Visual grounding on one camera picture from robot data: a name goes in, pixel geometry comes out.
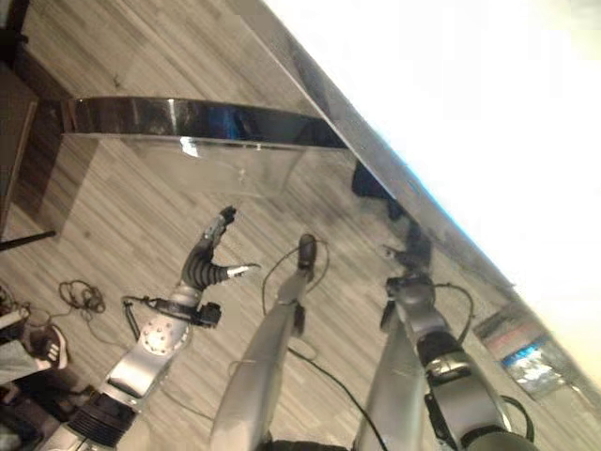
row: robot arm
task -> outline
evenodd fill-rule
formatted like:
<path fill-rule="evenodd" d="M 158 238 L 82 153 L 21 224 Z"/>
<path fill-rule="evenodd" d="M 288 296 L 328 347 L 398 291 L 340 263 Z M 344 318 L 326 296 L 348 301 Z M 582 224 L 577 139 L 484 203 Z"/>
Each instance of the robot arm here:
<path fill-rule="evenodd" d="M 511 432 L 501 397 L 434 306 L 427 275 L 389 279 L 387 289 L 424 368 L 429 386 L 425 404 L 437 438 L 457 450 L 535 450 Z"/>
<path fill-rule="evenodd" d="M 155 301 L 153 306 L 160 313 L 144 325 L 137 343 L 109 372 L 99 392 L 42 450 L 115 448 L 182 350 L 190 324 L 205 327 L 217 324 L 221 315 L 219 305 L 208 303 L 198 308 L 203 291 L 256 266 L 226 268 L 211 262 L 215 247 L 234 221 L 235 213 L 229 207 L 212 221 L 190 252 L 181 280 L 169 300 Z"/>

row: black object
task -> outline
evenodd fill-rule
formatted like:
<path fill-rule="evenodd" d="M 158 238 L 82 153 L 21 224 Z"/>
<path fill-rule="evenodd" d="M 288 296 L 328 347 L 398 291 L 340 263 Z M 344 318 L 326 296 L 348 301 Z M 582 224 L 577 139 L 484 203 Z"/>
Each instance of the black object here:
<path fill-rule="evenodd" d="M 386 200 L 388 217 L 391 221 L 397 221 L 402 216 L 407 215 L 405 209 L 384 189 L 360 161 L 357 161 L 355 166 L 351 189 L 359 197 L 375 197 Z"/>
<path fill-rule="evenodd" d="M 28 8 L 29 0 L 12 0 L 8 7 L 5 27 L 0 29 L 0 54 L 2 61 L 10 67 L 15 62 L 17 49 L 28 41 L 27 36 L 21 34 Z"/>
<path fill-rule="evenodd" d="M 7 450 L 33 451 L 42 441 L 44 436 L 27 420 L 17 415 L 8 406 L 0 406 L 0 425 L 10 430 L 19 437 L 18 448 L 6 448 Z"/>
<path fill-rule="evenodd" d="M 144 298 L 124 296 L 122 298 L 124 307 L 129 309 L 131 309 L 131 304 L 128 305 L 130 301 L 136 301 L 138 303 L 141 303 L 146 307 L 151 308 L 162 315 L 165 315 L 166 317 L 189 322 L 193 326 L 201 326 L 207 328 L 216 327 L 219 323 L 219 320 L 222 317 L 222 308 L 216 303 L 206 303 L 203 306 L 201 306 L 199 310 L 196 310 L 194 307 L 182 305 L 181 303 L 174 303 L 173 301 L 161 298 L 150 299 L 147 296 L 145 296 Z M 140 336 L 139 328 L 137 333 L 135 329 L 136 328 L 131 327 L 131 331 L 133 332 L 137 340 Z"/>
<path fill-rule="evenodd" d="M 221 214 L 225 219 L 225 225 L 229 226 L 236 218 L 236 209 L 230 205 L 229 207 L 225 207 L 223 210 L 221 210 L 219 214 Z"/>
<path fill-rule="evenodd" d="M 56 235 L 54 230 L 50 230 L 49 232 L 38 233 L 38 235 L 31 235 L 29 237 L 18 238 L 16 240 L 10 241 L 0 241 L 0 252 L 7 251 L 8 249 L 13 249 L 15 247 L 23 246 L 30 242 L 43 240 L 44 238 L 50 238 Z"/>
<path fill-rule="evenodd" d="M 472 430 L 461 437 L 461 445 L 464 448 L 468 448 L 468 446 L 470 446 L 476 439 L 493 432 L 507 433 L 505 429 L 499 428 L 498 426 L 484 426 L 483 428 Z"/>
<path fill-rule="evenodd" d="M 93 442 L 115 447 L 135 415 L 129 406 L 105 394 L 96 394 L 76 413 L 69 427 Z"/>
<path fill-rule="evenodd" d="M 333 444 L 278 440 L 277 442 L 269 443 L 266 446 L 266 451 L 347 451 L 347 449 Z"/>
<path fill-rule="evenodd" d="M 194 247 L 181 270 L 181 278 L 186 284 L 202 291 L 228 279 L 226 267 L 210 262 L 212 252 L 202 241 Z"/>
<path fill-rule="evenodd" d="M 441 355 L 462 351 L 461 345 L 448 332 L 431 332 L 417 342 L 417 354 L 423 366 Z"/>
<path fill-rule="evenodd" d="M 299 240 L 299 261 L 298 268 L 300 270 L 311 271 L 313 278 L 313 268 L 317 259 L 317 241 L 316 237 L 305 233 Z"/>
<path fill-rule="evenodd" d="M 436 435 L 436 438 L 447 443 L 452 449 L 457 449 L 455 441 L 451 436 L 451 431 L 449 430 L 446 421 L 444 421 L 444 416 L 442 416 L 442 412 L 440 411 L 440 406 L 436 401 L 436 398 L 431 394 L 427 394 L 424 397 L 424 401 L 425 407 L 428 409 L 430 424 L 432 425 L 432 429 L 434 429 L 434 435 Z"/>

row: black joint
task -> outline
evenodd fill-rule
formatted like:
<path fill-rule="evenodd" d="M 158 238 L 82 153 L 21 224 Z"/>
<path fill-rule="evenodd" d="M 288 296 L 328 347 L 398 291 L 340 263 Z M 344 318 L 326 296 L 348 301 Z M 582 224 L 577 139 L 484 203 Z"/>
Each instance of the black joint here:
<path fill-rule="evenodd" d="M 236 216 L 236 209 L 231 205 L 229 207 L 224 208 L 221 213 L 222 217 L 225 219 L 225 225 L 229 226 L 234 222 L 234 218 Z"/>
<path fill-rule="evenodd" d="M 384 312 L 382 313 L 382 319 L 379 322 L 379 329 L 382 332 L 388 332 L 388 325 L 391 322 L 391 317 L 394 315 L 394 310 L 396 309 L 395 301 L 388 301 L 386 306 L 384 307 Z"/>
<path fill-rule="evenodd" d="M 479 439 L 483 435 L 490 434 L 492 432 L 506 432 L 506 430 L 495 425 L 477 428 L 461 437 L 461 444 L 467 449 L 468 446 L 470 446 L 476 439 Z"/>
<path fill-rule="evenodd" d="M 96 394 L 75 414 L 69 427 L 92 442 L 116 447 L 135 415 L 135 411 L 122 402 Z"/>
<path fill-rule="evenodd" d="M 317 259 L 316 237 L 305 233 L 299 240 L 299 263 L 300 270 L 312 271 Z"/>
<path fill-rule="evenodd" d="M 304 333 L 305 310 L 300 304 L 294 310 L 294 336 L 299 337 Z"/>
<path fill-rule="evenodd" d="M 217 327 L 219 320 L 222 317 L 222 308 L 217 303 L 206 303 L 197 314 L 194 324 L 203 327 Z"/>
<path fill-rule="evenodd" d="M 417 354 L 423 366 L 441 355 L 462 351 L 461 345 L 448 332 L 431 332 L 417 342 Z"/>
<path fill-rule="evenodd" d="M 444 416 L 440 411 L 440 406 L 436 399 L 431 394 L 427 394 L 424 397 L 424 401 L 425 407 L 428 409 L 428 416 L 430 417 L 432 429 L 434 429 L 434 435 L 436 435 L 437 439 L 447 443 L 450 448 L 457 449 L 451 431 L 449 430 L 446 421 L 444 421 Z"/>

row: silver arm segment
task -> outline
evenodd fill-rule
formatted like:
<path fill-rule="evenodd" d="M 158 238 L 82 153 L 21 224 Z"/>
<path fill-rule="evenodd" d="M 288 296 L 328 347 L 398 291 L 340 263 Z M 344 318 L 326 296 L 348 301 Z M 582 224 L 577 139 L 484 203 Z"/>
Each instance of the silver arm segment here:
<path fill-rule="evenodd" d="M 305 235 L 308 245 L 315 239 Z M 288 341 L 302 333 L 301 301 L 313 277 L 313 262 L 301 265 L 281 286 L 230 379 L 210 433 L 211 451 L 255 451 L 269 440 L 269 428 L 282 387 Z"/>
<path fill-rule="evenodd" d="M 425 378 L 405 325 L 396 312 L 385 319 L 388 339 L 379 359 L 365 410 L 389 451 L 418 451 L 422 445 Z M 378 439 L 365 418 L 354 449 L 373 451 Z"/>

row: cable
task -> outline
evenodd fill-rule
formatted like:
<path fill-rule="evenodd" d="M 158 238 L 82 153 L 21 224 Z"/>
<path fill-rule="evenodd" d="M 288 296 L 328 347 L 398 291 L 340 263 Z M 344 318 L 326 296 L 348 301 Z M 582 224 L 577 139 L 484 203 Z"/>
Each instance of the cable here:
<path fill-rule="evenodd" d="M 534 443 L 534 422 L 528 415 L 528 412 L 526 412 L 526 408 L 522 405 L 521 402 L 519 402 L 514 397 L 508 397 L 508 396 L 502 395 L 501 398 L 507 404 L 511 404 L 516 409 L 518 409 L 520 412 L 522 412 L 522 414 L 524 415 L 524 419 L 526 420 L 526 434 L 525 434 L 526 440 Z"/>
<path fill-rule="evenodd" d="M 317 280 L 307 289 L 307 294 L 310 293 L 311 291 L 313 291 L 323 281 L 324 277 L 326 276 L 326 274 L 328 272 L 328 269 L 330 268 L 330 249 L 328 247 L 328 244 L 325 241 L 323 241 L 323 240 L 316 240 L 316 242 L 322 243 L 323 246 L 326 249 L 326 263 L 324 265 L 324 270 L 321 273 L 321 275 L 319 276 L 319 278 L 317 278 Z M 266 297 L 266 286 L 267 286 L 267 282 L 268 282 L 270 276 L 275 272 L 275 270 L 284 261 L 286 261 L 288 258 L 292 257 L 294 254 L 296 254 L 297 252 L 299 252 L 299 250 L 300 250 L 300 247 L 297 246 L 296 248 L 294 248 L 291 251 L 289 251 L 286 254 L 284 254 L 284 256 L 281 257 L 275 263 L 275 265 L 273 265 L 271 267 L 271 269 L 269 270 L 269 272 L 267 273 L 267 275 L 263 279 L 263 283 L 261 284 L 261 307 L 263 309 L 263 316 L 267 315 L 267 307 L 266 307 L 265 297 Z M 304 362 L 306 362 L 307 364 L 311 365 L 314 369 L 316 369 L 321 374 L 323 374 L 324 376 L 326 376 L 327 378 L 329 378 L 330 380 L 332 380 L 336 385 L 338 385 L 338 387 L 340 387 L 347 394 L 348 398 L 355 405 L 355 407 L 359 410 L 359 412 L 363 415 L 363 418 L 365 418 L 365 421 L 367 421 L 367 423 L 369 424 L 370 428 L 374 431 L 374 435 L 378 439 L 378 442 L 379 442 L 380 447 L 382 448 L 382 451 L 388 451 L 388 447 L 386 446 L 386 443 L 384 443 L 384 439 L 382 439 L 382 436 L 380 435 L 378 428 L 374 424 L 374 421 L 369 416 L 369 413 L 367 413 L 367 411 L 363 408 L 363 406 L 361 405 L 361 403 L 357 400 L 357 398 L 350 392 L 350 390 L 348 390 L 347 386 L 342 381 L 340 381 L 330 371 L 328 371 L 327 369 L 325 369 L 322 366 L 318 365 L 314 361 L 317 358 L 317 356 L 318 356 L 317 349 L 315 349 L 316 356 L 313 359 L 310 359 L 309 357 L 306 357 L 305 355 L 301 354 L 297 350 L 293 350 L 290 347 L 288 347 L 288 351 L 292 355 L 294 355 L 295 357 L 297 357 L 298 359 L 301 359 Z"/>
<path fill-rule="evenodd" d="M 457 337 L 457 342 L 460 345 L 462 345 L 466 339 L 466 336 L 468 336 L 468 332 L 470 331 L 471 320 L 474 318 L 473 312 L 474 312 L 474 308 L 475 308 L 475 302 L 473 301 L 473 298 L 471 297 L 471 294 L 469 291 L 467 291 L 463 287 L 460 287 L 459 285 L 452 284 L 451 282 L 447 282 L 446 284 L 436 284 L 436 285 L 434 285 L 434 288 L 448 288 L 448 289 L 457 290 L 465 295 L 466 299 L 468 300 L 468 303 L 470 304 L 470 312 L 468 313 L 468 319 L 466 319 L 466 324 L 465 324 L 465 326 L 463 326 L 461 333 Z"/>
<path fill-rule="evenodd" d="M 359 403 L 357 398 L 354 397 L 352 393 L 350 393 L 350 390 L 348 390 L 347 386 L 344 385 L 344 383 L 341 382 L 338 378 L 336 378 L 330 371 L 328 371 L 327 369 L 318 365 L 313 360 L 309 360 L 304 355 L 302 355 L 300 352 L 296 352 L 295 350 L 293 350 L 291 348 L 288 348 L 288 350 L 290 351 L 290 353 L 292 355 L 305 361 L 307 364 L 311 365 L 313 368 L 315 368 L 321 374 L 330 378 L 336 385 L 338 385 L 347 394 L 348 398 L 352 401 L 352 403 L 359 410 L 359 412 L 361 412 L 361 414 L 365 418 L 365 421 L 367 421 L 367 423 L 369 424 L 369 427 L 374 431 L 374 435 L 378 439 L 378 442 L 379 442 L 380 447 L 382 448 L 382 451 L 388 451 L 388 447 L 386 446 L 386 443 L 384 443 L 384 439 L 382 439 L 382 436 L 380 435 L 378 428 L 374 424 L 374 421 L 369 416 L 369 413 L 367 413 L 367 411 L 362 407 L 362 405 Z"/>
<path fill-rule="evenodd" d="M 317 286 L 323 281 L 324 277 L 328 273 L 328 270 L 330 269 L 330 247 L 328 246 L 328 243 L 326 241 L 323 241 L 323 240 L 315 240 L 315 242 L 321 243 L 323 245 L 323 247 L 326 249 L 326 263 L 325 263 L 325 265 L 323 267 L 323 271 L 321 272 L 321 274 L 319 275 L 319 277 L 317 278 L 317 280 L 310 287 L 307 288 L 306 294 L 309 294 L 311 291 L 313 291 L 315 288 L 317 288 Z M 261 307 L 263 308 L 263 316 L 267 315 L 267 307 L 266 307 L 266 300 L 265 300 L 265 298 L 266 298 L 267 281 L 270 279 L 271 275 L 275 272 L 275 270 L 277 270 L 282 263 L 284 263 L 286 260 L 288 260 L 294 254 L 296 254 L 297 252 L 299 252 L 300 248 L 301 248 L 300 246 L 297 246 L 294 249 L 292 249 L 291 251 L 289 251 L 286 254 L 284 254 L 284 256 L 281 257 L 275 263 L 275 265 L 273 265 L 271 267 L 271 269 L 269 270 L 269 272 L 267 273 L 267 275 L 263 279 L 263 283 L 261 284 Z"/>
<path fill-rule="evenodd" d="M 186 411 L 193 413 L 194 415 L 197 415 L 201 418 L 204 418 L 205 420 L 208 421 L 215 421 L 215 419 L 209 415 L 207 415 L 204 412 L 200 412 L 197 409 L 194 409 L 186 404 L 184 404 L 183 402 L 181 402 L 179 399 L 177 399 L 176 397 L 174 397 L 171 393 L 169 393 L 167 390 L 164 389 L 164 387 L 161 387 L 161 392 L 168 397 L 169 399 L 171 399 L 173 402 L 175 402 L 179 407 L 181 407 L 182 409 L 185 409 Z"/>

